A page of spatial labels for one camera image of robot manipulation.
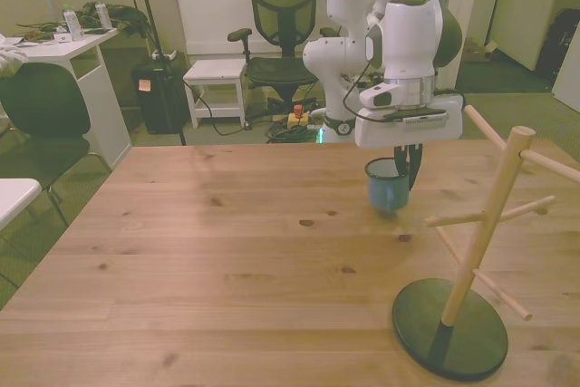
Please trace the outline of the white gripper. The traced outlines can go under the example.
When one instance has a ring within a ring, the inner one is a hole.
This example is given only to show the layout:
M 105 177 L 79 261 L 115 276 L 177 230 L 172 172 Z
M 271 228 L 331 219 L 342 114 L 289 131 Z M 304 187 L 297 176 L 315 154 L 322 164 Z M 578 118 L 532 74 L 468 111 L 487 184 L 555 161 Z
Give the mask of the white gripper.
M 393 159 L 396 169 L 402 177 L 409 173 L 409 190 L 412 190 L 421 168 L 422 144 L 457 140 L 463 132 L 463 107 L 462 95 L 444 94 L 435 96 L 428 105 L 430 109 L 443 110 L 442 114 L 421 115 L 385 123 L 358 117 L 354 128 L 355 143 L 361 148 L 395 147 Z

